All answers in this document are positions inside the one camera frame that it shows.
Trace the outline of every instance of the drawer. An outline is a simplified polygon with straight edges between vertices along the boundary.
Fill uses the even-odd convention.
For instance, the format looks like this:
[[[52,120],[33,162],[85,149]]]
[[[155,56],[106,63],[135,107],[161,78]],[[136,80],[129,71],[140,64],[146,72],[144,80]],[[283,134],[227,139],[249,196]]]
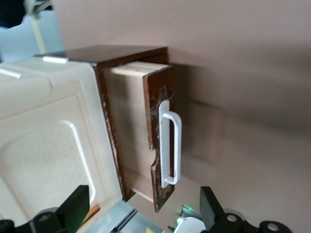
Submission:
[[[133,191],[138,191],[140,194],[144,195],[148,200],[152,200],[154,203],[155,211],[158,212],[164,205],[166,200],[174,191],[174,185],[169,185],[166,188],[161,186],[161,171],[160,171],[160,154],[159,154],[159,141],[158,141],[158,122],[154,118],[152,121],[147,117],[147,122],[149,125],[149,143],[150,151],[147,154],[155,153],[153,157],[153,163],[144,165],[144,172],[142,177],[147,177],[146,182],[137,183],[137,179],[132,179],[137,177],[135,173],[131,173],[132,169],[128,169],[126,156],[122,154],[120,148],[120,142],[118,142],[117,125],[115,124],[115,119],[112,113],[112,108],[110,107],[112,96],[109,94],[110,90],[107,86],[107,70],[112,67],[117,67],[122,64],[143,61],[152,62],[158,64],[168,63],[168,53],[165,47],[144,47],[144,46],[93,46],[88,48],[81,48],[75,50],[67,50],[62,52],[56,52],[48,54],[54,57],[66,57],[71,61],[86,62],[90,64],[96,74],[97,85],[100,92],[100,98],[102,102],[103,112],[109,132],[109,137],[111,141],[112,151],[114,155],[114,160],[117,168],[117,173],[119,177],[119,182],[121,186],[122,196],[124,200],[129,200],[133,195]],[[155,72],[152,76],[146,76],[141,78],[141,83],[144,84],[146,98],[144,101],[149,103],[153,108],[159,103],[160,100],[170,99],[170,109],[174,110],[174,89],[175,89],[175,74],[174,68],[169,66],[162,70],[161,72]],[[153,97],[149,98],[148,90],[153,91]],[[145,113],[148,116],[150,109],[146,108]],[[173,127],[171,126],[171,142],[173,142]],[[171,165],[173,166],[173,144],[171,144]],[[145,193],[141,193],[137,189],[138,185],[145,185],[148,190]]]
[[[0,65],[0,218],[22,224],[42,209],[59,206],[80,184],[90,186],[90,206],[100,207],[82,232],[133,191],[153,201],[158,211],[173,192],[173,185],[161,181],[165,165],[160,159],[158,108],[163,100],[170,103],[162,111],[173,108],[173,67],[136,76],[145,127],[144,136],[138,137],[145,149],[129,155],[116,113],[120,99],[113,97],[117,91],[109,77],[115,68],[49,60]],[[173,135],[174,127],[166,130]],[[174,176],[173,147],[166,147],[165,173]]]

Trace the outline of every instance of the white plastic container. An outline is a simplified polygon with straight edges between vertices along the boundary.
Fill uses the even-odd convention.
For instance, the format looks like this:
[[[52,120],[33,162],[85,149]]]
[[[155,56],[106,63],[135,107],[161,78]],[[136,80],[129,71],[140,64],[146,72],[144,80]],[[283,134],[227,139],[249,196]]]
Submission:
[[[88,184],[101,210],[85,232],[122,199],[95,73],[44,59],[0,65],[0,218],[21,225]]]

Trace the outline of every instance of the beige wall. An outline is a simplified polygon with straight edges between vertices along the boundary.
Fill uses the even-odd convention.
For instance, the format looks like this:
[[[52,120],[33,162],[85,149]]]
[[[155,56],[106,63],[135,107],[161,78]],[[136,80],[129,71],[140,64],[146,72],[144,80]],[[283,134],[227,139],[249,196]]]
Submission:
[[[309,0],[54,0],[54,5],[68,49],[168,46],[178,69],[183,175],[210,185],[223,207],[242,212],[253,224],[272,219],[294,232],[310,231]]]

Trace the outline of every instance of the screw hole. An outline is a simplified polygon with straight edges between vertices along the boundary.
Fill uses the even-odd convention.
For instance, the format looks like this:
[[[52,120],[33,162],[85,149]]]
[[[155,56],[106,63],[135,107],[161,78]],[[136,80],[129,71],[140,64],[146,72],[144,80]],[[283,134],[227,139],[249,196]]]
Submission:
[[[276,224],[272,223],[272,222],[269,223],[269,224],[267,225],[267,227],[268,227],[269,230],[272,230],[272,231],[274,231],[274,232],[278,232],[278,231],[279,231],[278,226],[277,226]]]
[[[237,221],[237,218],[236,218],[234,215],[228,215],[228,216],[227,216],[227,219],[228,219],[230,222],[236,222],[236,221]]]
[[[38,219],[38,221],[43,222],[43,221],[45,221],[45,220],[48,220],[49,217],[50,217],[50,215],[43,215],[43,216],[41,216],[41,217]]]

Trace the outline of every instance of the cabinet top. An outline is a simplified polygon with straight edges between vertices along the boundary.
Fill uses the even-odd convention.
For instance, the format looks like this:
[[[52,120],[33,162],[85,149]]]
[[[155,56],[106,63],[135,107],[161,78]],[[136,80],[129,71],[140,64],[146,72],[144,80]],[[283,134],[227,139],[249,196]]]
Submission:
[[[68,57],[72,61],[88,62],[94,65],[116,66],[124,62],[167,54],[167,47],[97,45],[80,49],[45,54],[54,57]]]

